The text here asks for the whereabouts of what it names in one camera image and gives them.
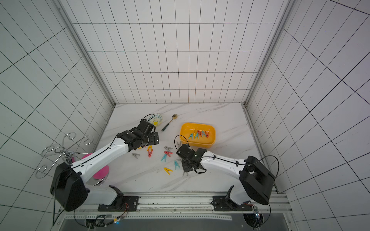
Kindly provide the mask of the yellow plastic storage box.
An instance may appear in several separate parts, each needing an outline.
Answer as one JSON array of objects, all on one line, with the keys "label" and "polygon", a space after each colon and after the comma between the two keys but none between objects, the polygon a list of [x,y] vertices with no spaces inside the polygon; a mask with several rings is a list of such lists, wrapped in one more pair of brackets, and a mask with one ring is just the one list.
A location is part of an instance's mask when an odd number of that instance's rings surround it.
[{"label": "yellow plastic storage box", "polygon": [[215,143],[216,132],[213,126],[199,123],[185,123],[180,130],[179,139],[190,146],[211,148]]}]

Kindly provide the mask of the pink cup on rack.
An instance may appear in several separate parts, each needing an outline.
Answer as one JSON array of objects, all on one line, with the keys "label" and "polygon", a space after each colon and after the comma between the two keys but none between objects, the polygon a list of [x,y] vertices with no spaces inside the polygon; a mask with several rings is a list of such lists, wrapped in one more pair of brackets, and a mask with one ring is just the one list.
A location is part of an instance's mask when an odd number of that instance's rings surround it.
[{"label": "pink cup on rack", "polygon": [[81,177],[84,182],[89,181],[91,178],[95,180],[100,180],[104,178],[109,172],[106,155],[85,155],[82,159],[81,164],[79,165],[79,168],[76,168],[76,170],[78,173],[81,173]]}]

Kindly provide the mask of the yellow clothespin bottom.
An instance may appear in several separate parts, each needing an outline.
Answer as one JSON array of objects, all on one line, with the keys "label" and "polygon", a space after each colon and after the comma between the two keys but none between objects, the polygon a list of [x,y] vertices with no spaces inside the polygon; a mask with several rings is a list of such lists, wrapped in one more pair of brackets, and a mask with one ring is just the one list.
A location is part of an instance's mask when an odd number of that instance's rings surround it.
[{"label": "yellow clothespin bottom", "polygon": [[173,170],[172,170],[172,169],[169,169],[169,168],[166,168],[166,167],[164,167],[163,169],[165,170],[165,172],[166,172],[168,175],[171,175],[171,172],[173,172]]}]

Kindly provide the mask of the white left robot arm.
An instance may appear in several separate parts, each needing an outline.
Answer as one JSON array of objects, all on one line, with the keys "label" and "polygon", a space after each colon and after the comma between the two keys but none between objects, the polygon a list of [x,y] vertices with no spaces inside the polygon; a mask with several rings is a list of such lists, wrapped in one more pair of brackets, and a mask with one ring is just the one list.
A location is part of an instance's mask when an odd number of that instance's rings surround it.
[{"label": "white left robot arm", "polygon": [[156,127],[143,118],[139,125],[117,134],[109,144],[88,157],[71,164],[59,164],[50,193],[66,212],[74,211],[82,205],[109,206],[120,195],[120,190],[111,186],[102,188],[86,185],[86,182],[117,158],[139,147],[157,144],[159,134]]}]

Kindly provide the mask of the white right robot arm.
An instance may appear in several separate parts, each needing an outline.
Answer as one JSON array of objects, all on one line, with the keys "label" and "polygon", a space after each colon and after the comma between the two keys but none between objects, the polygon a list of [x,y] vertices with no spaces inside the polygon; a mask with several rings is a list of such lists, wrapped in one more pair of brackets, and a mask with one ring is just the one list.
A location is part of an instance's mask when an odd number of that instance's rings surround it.
[{"label": "white right robot arm", "polygon": [[240,181],[231,186],[229,199],[236,205],[253,200],[269,205],[275,175],[256,157],[233,159],[216,155],[206,149],[192,150],[188,144],[181,145],[176,154],[181,158],[184,172],[204,174],[208,170],[219,171]]}]

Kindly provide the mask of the blue yellow patterned bowl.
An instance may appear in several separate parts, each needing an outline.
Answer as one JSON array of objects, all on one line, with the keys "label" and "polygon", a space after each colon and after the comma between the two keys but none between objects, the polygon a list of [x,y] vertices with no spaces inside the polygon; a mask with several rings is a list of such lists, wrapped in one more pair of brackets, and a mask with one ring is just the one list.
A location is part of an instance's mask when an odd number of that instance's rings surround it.
[{"label": "blue yellow patterned bowl", "polygon": [[163,118],[162,118],[162,116],[160,115],[160,114],[155,114],[152,118],[151,118],[151,120],[150,120],[150,122],[154,125],[154,126],[159,126],[162,122],[163,122]]}]

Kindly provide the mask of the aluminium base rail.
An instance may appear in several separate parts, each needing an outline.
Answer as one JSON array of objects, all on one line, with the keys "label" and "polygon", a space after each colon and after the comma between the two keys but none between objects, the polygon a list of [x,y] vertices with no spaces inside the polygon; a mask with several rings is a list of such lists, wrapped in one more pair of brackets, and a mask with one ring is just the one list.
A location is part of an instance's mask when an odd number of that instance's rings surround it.
[{"label": "aluminium base rail", "polygon": [[294,222],[293,210],[285,194],[273,192],[269,205],[249,200],[235,205],[226,192],[128,193],[119,199],[120,206],[83,205],[72,212],[64,212],[56,220],[61,225],[66,219],[106,222],[118,218],[215,218],[230,220],[231,214],[252,214],[264,221],[274,214],[282,214],[287,223]]}]

